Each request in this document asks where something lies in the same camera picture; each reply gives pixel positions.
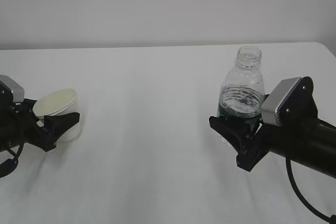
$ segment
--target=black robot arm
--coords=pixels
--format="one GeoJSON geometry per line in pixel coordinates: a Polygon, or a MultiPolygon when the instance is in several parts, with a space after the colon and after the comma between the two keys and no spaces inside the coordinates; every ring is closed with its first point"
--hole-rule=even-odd
{"type": "Polygon", "coordinates": [[[281,81],[266,96],[261,115],[250,120],[211,116],[210,126],[223,136],[237,151],[237,166],[251,171],[268,153],[286,158],[291,185],[304,205],[329,223],[327,217],[313,208],[295,184],[290,161],[336,178],[336,127],[318,119],[312,97],[311,78],[292,78],[281,81]]]}
{"type": "Polygon", "coordinates": [[[79,113],[45,116],[39,125],[33,113],[35,100],[24,99],[24,89],[8,76],[0,75],[0,152],[13,158],[0,164],[0,177],[15,170],[24,144],[35,145],[45,152],[57,146],[57,140],[79,122],[79,113]]]}

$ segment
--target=white paper cup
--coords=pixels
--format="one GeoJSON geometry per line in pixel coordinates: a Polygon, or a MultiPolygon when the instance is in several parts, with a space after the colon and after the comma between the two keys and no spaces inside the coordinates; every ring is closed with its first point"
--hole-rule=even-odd
{"type": "MultiPolygon", "coordinates": [[[[61,89],[54,91],[38,100],[33,112],[37,118],[44,122],[45,115],[65,115],[78,112],[77,94],[74,89],[61,89]]],[[[58,141],[66,142],[73,140],[80,133],[79,122],[67,130],[58,141]]]]}

